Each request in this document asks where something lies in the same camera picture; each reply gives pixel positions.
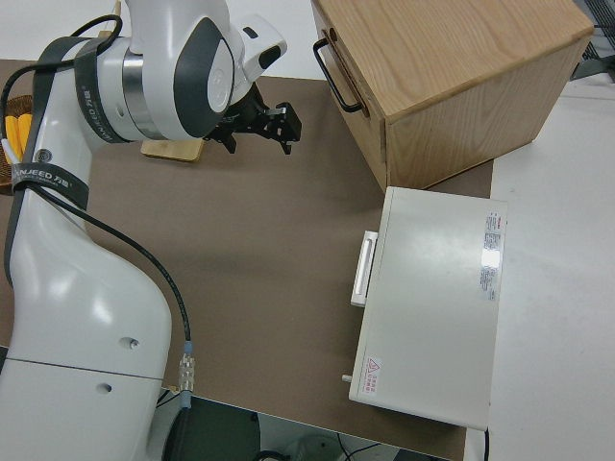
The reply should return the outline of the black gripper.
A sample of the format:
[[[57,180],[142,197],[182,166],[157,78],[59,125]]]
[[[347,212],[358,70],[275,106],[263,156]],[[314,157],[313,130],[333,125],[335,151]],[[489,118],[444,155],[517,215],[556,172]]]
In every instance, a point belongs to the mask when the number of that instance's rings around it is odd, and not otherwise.
[[[231,104],[222,119],[204,139],[222,143],[230,154],[236,152],[234,133],[255,133],[277,141],[286,155],[301,138],[302,122],[290,103],[270,109],[263,101],[256,84],[236,103]]]

